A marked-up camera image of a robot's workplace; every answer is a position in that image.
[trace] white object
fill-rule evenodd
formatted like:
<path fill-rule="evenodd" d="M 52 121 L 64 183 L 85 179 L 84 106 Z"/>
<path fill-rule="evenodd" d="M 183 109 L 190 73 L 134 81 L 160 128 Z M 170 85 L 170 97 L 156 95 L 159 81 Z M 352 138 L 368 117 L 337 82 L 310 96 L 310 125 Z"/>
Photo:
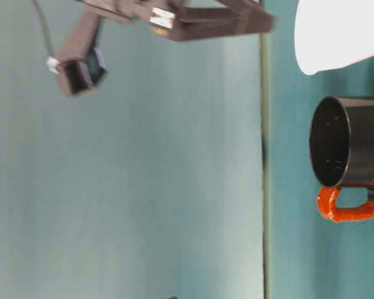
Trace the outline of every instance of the white object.
<path fill-rule="evenodd" d="M 175 20 L 176 15 L 169 12 L 164 11 L 163 9 L 154 7 L 152 9 L 153 16 L 150 17 L 150 22 L 168 29 L 173 28 L 173 22 Z"/>
<path fill-rule="evenodd" d="M 58 74 L 59 64 L 60 62 L 52 56 L 47 59 L 47 66 L 49 67 L 50 72 Z"/>
<path fill-rule="evenodd" d="M 374 0 L 300 0 L 295 54 L 307 75 L 374 56 Z"/>

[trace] teal wall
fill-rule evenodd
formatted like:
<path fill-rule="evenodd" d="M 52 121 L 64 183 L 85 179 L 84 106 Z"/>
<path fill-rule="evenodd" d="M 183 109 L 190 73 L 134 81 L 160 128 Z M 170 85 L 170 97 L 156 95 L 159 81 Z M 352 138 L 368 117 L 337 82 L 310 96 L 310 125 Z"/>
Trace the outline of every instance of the teal wall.
<path fill-rule="evenodd" d="M 82 8 L 42 0 L 56 47 Z M 102 31 L 64 98 L 29 1 L 0 1 L 0 299 L 262 298 L 257 36 Z"/>
<path fill-rule="evenodd" d="M 315 107 L 327 95 L 374 95 L 374 58 L 304 75 L 294 51 L 298 0 L 264 2 L 279 17 L 266 37 L 268 298 L 374 299 L 374 219 L 338 225 L 322 219 L 316 205 L 320 185 L 309 157 Z M 364 189 L 344 189 L 338 204 L 355 206 L 366 196 Z"/>

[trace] black object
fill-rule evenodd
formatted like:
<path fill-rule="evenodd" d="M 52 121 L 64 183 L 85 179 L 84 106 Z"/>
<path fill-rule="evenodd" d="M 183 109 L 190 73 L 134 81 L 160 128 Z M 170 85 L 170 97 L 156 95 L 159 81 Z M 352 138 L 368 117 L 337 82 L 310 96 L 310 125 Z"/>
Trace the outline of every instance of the black object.
<path fill-rule="evenodd" d="M 268 32 L 274 22 L 253 0 L 216 0 L 226 6 L 220 8 L 189 8 L 186 0 L 77 1 L 86 5 L 86 11 L 58 55 L 48 61 L 67 96 L 95 89 L 105 73 L 97 49 L 102 18 L 122 24 L 140 18 L 159 36 L 178 42 Z"/>
<path fill-rule="evenodd" d="M 324 98 L 318 105 L 312 120 L 310 156 L 314 173 L 325 188 L 365 187 L 368 188 L 367 203 L 373 204 L 374 97 Z M 323 196 L 327 197 L 330 194 L 323 193 Z M 330 199 L 318 198 L 318 201 L 323 201 L 323 204 L 327 200 Z M 344 212 L 354 218 L 352 213 L 358 215 L 361 209 L 361 211 L 370 212 L 368 214 L 370 216 L 374 211 L 371 211 L 369 205 L 367 205 L 368 209 L 363 210 L 366 204 L 358 208 L 337 209 L 333 212 Z M 342 221 L 363 220 L 353 218 L 344 218 Z"/>

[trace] mug rim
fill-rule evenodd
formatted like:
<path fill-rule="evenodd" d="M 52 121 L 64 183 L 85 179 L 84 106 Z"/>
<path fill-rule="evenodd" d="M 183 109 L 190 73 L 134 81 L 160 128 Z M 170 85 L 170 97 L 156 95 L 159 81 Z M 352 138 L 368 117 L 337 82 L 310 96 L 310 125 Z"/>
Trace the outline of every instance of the mug rim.
<path fill-rule="evenodd" d="M 327 100 L 333 100 L 334 102 L 336 102 L 339 107 L 342 109 L 344 115 L 345 115 L 345 118 L 346 118 L 346 121 L 347 121 L 347 126 L 348 126 L 348 158 L 347 158 L 347 162 L 346 162 L 346 165 L 345 165 L 345 169 L 343 170 L 343 173 L 341 175 L 341 177 L 339 178 L 339 180 L 334 183 L 334 184 L 325 184 L 320 178 L 319 176 L 317 175 L 317 172 L 316 172 L 316 168 L 315 168 L 315 164 L 314 164 L 314 159 L 312 157 L 312 147 L 311 147 L 311 144 L 312 144 L 312 129 L 314 127 L 314 120 L 315 120 L 315 117 L 316 117 L 316 112 L 317 110 L 324 104 L 324 102 L 326 102 Z M 312 165 L 312 169 L 313 169 L 313 172 L 315 174 L 315 177 L 317 178 L 317 181 L 322 185 L 322 186 L 325 186 L 327 188 L 333 188 L 333 187 L 343 187 L 343 180 L 345 179 L 346 175 L 347 175 L 347 172 L 348 172 L 348 168 L 349 168 L 349 164 L 350 164 L 350 157 L 351 157 L 351 151 L 352 151 L 352 148 L 350 146 L 350 143 L 351 143 L 351 135 L 352 135 L 352 127 L 351 127 L 351 124 L 350 124 L 350 119 L 349 119 L 349 115 L 348 115 L 348 112 L 346 111 L 345 107 L 342 105 L 340 99 L 336 96 L 333 96 L 333 95 L 330 95 L 330 96 L 327 96 L 325 98 L 323 98 L 320 103 L 316 106 L 316 109 L 313 113 L 313 117 L 312 117 L 312 121 L 310 122 L 310 133 L 309 133 L 309 155 L 310 155 L 310 163 Z"/>

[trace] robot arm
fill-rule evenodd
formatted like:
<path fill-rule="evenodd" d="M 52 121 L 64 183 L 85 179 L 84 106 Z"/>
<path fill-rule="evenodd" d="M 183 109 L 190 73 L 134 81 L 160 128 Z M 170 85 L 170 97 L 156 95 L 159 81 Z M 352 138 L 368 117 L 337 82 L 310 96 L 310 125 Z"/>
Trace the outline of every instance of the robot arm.
<path fill-rule="evenodd" d="M 97 48 L 102 18 L 86 10 L 68 39 L 48 64 L 58 74 L 62 93 L 68 97 L 97 88 L 105 74 L 105 62 Z"/>

